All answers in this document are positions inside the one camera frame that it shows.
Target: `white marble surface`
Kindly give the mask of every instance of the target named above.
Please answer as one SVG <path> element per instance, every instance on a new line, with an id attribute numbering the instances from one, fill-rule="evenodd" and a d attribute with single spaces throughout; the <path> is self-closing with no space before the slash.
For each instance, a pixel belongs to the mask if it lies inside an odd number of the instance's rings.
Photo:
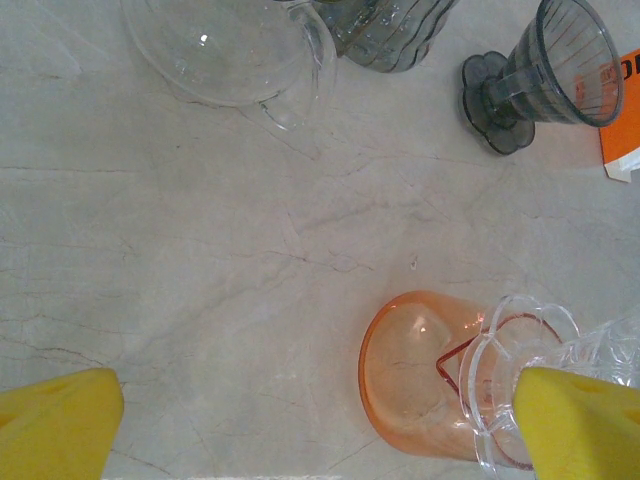
<path id="1" fill-rule="evenodd" d="M 640 46 L 635 0 L 592 3 Z M 503 159 L 456 117 L 460 63 L 536 4 L 462 0 L 406 74 L 341 61 L 310 160 L 172 96 L 118 2 L 0 1 L 0 388 L 115 368 L 106 478 L 482 478 L 378 439 L 356 361 L 411 289 L 527 292 L 585 327 L 638 302 L 640 178 L 605 178 L 597 132 L 540 125 Z"/>

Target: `orange packaging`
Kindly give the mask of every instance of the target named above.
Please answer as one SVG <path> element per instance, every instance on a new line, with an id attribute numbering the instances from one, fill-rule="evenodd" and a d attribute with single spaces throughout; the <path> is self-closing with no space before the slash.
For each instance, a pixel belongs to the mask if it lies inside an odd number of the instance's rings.
<path id="1" fill-rule="evenodd" d="M 600 129 L 604 166 L 609 178 L 631 182 L 640 168 L 640 49 L 622 57 L 625 99 L 620 117 Z"/>

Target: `clear glass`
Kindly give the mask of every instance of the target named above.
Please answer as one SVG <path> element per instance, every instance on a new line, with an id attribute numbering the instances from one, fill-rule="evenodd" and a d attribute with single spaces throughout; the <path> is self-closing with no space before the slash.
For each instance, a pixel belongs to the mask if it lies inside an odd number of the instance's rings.
<path id="1" fill-rule="evenodd" d="M 420 63 L 458 0 L 343 0 L 318 11 L 340 56 L 378 72 Z"/>
<path id="2" fill-rule="evenodd" d="M 640 388 L 640 316 L 609 322 L 568 342 L 540 365 Z"/>
<path id="3" fill-rule="evenodd" d="M 121 3 L 138 48 L 187 98 L 253 107 L 281 131 L 317 120 L 329 101 L 335 47 L 309 1 Z"/>
<path id="4" fill-rule="evenodd" d="M 509 478 L 509 470 L 533 470 L 512 407 L 520 373 L 579 332 L 566 309 L 525 295 L 503 298 L 481 328 L 462 360 L 460 405 L 476 434 L 478 462 L 493 478 Z"/>

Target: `orange glass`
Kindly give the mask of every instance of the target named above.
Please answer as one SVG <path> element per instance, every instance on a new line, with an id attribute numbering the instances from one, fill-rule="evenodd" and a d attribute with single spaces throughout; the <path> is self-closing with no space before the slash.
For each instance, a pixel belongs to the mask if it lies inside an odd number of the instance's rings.
<path id="1" fill-rule="evenodd" d="M 455 380 L 483 320 L 483 307 L 429 291 L 400 295 L 378 312 L 362 344 L 358 381 L 369 421 L 390 445 L 476 461 Z"/>

